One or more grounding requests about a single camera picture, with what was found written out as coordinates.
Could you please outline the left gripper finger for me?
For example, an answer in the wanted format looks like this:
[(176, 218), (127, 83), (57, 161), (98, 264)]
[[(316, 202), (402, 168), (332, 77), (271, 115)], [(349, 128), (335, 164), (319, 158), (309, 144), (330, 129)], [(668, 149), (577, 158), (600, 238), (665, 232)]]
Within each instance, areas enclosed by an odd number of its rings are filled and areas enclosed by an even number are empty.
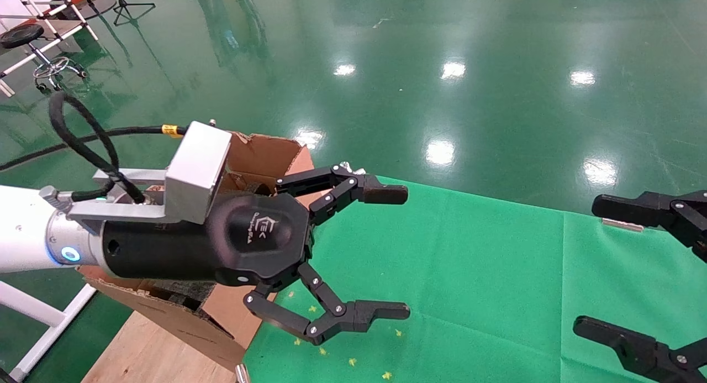
[(319, 346), (341, 332), (366, 333), (379, 318), (404, 320), (410, 308), (403, 302), (355, 300), (343, 302), (309, 263), (298, 266), (296, 277), (323, 308), (323, 315), (313, 322), (270, 300), (272, 285), (258, 283), (244, 297), (247, 309), (263, 322), (312, 345)]
[(339, 165), (316, 168), (276, 179), (278, 194), (302, 197), (325, 192), (308, 206), (309, 222), (320, 226), (336, 213), (359, 201), (369, 204), (405, 204), (408, 187), (386, 185), (371, 174), (354, 174)]

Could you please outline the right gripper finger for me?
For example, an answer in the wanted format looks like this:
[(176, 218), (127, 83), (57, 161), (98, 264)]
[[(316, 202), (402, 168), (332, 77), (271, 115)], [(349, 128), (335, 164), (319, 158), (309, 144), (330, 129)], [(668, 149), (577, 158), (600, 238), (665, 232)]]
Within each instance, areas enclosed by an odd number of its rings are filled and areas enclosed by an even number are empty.
[(706, 262), (705, 191), (682, 196), (646, 191), (634, 199), (599, 195), (593, 200), (592, 214), (644, 227), (661, 227)]
[(656, 382), (706, 382), (706, 338), (672, 349), (656, 338), (602, 320), (580, 316), (575, 335), (608, 346), (624, 370)]

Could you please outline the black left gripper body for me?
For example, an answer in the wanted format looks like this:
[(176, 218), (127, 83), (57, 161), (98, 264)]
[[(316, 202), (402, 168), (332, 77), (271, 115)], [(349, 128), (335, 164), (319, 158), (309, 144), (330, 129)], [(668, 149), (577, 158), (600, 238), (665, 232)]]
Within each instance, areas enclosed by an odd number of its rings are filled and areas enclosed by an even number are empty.
[(203, 224), (106, 222), (103, 257), (121, 278), (285, 287), (313, 240), (310, 212), (292, 196), (220, 196)]

